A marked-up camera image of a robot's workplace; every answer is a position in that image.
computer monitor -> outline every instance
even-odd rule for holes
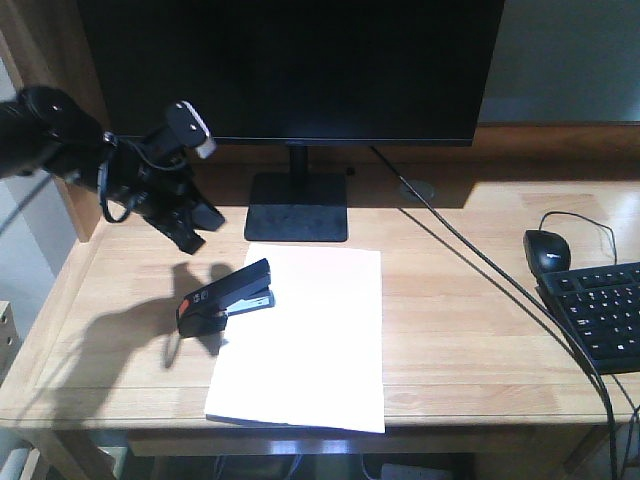
[[[112,128],[191,102],[221,143],[286,145],[249,240],[342,241],[345,179],[315,145],[470,145],[504,0],[78,0]]]

wooden desk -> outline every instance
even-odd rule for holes
[[[574,168],[401,166],[409,178],[433,181],[436,205],[460,204],[440,211],[530,290],[522,235],[550,209],[609,224],[620,261],[640,258],[637,174],[625,179],[609,168],[572,180]],[[388,433],[205,420],[216,345],[187,339],[176,350],[174,310],[185,293],[242,266],[246,209],[232,204],[261,169],[215,160],[200,167],[198,181],[227,223],[203,234],[207,243],[195,256],[140,218],[101,223],[89,243],[77,244],[0,390],[1,426],[70,479],[112,478],[88,441],[94,429],[130,431],[134,452],[144,455],[475,451],[480,478],[489,478],[483,472],[500,452],[515,451],[504,458],[520,464],[518,478],[553,478],[591,426],[604,424],[598,396],[571,357],[509,298],[521,297],[422,207],[399,200],[397,182],[377,164],[349,177],[350,238],[342,246],[382,251]],[[590,224],[552,217],[545,226],[569,240],[574,267],[611,261]],[[640,377],[621,378],[640,401]],[[631,409],[607,382],[618,421],[626,421]],[[509,475],[495,470],[491,478]]]

black monitor screen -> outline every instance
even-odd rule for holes
[[[471,142],[502,0],[79,0],[112,129],[191,102],[221,143]]]

black keyboard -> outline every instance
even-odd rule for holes
[[[599,373],[640,371],[640,263],[545,273],[538,283]]]

robotic arm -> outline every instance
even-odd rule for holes
[[[200,194],[185,149],[201,158],[215,150],[209,131],[187,102],[167,108],[166,125],[139,141],[104,132],[64,92],[29,87],[0,103],[0,178],[42,168],[98,193],[105,218],[140,214],[193,254],[204,240],[195,229],[215,231],[224,217]],[[115,219],[107,199],[125,207]]]

